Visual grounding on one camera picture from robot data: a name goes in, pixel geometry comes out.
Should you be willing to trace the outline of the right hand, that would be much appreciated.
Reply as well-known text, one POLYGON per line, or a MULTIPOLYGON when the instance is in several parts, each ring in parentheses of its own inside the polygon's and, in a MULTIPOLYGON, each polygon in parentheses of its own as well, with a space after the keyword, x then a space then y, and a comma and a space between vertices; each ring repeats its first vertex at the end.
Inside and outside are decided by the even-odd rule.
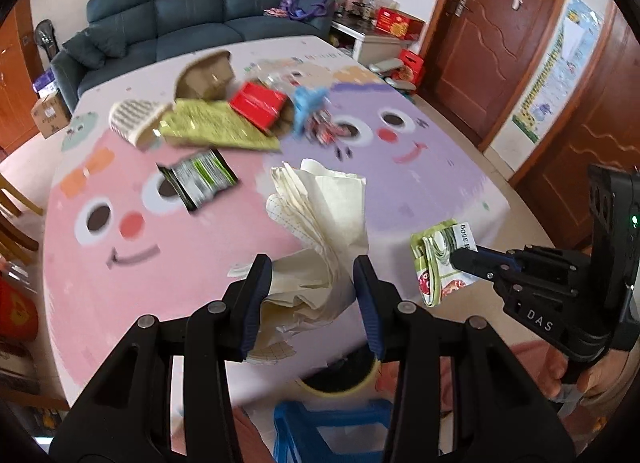
MULTIPOLYGON (((568 363, 562 353, 549 347, 538 374, 540 390, 547 398, 559 396, 568 363)), ((593 367, 578 376, 577 391, 584 405, 607 408, 619 403, 639 371, 639 343, 631 351, 610 349, 593 367)))

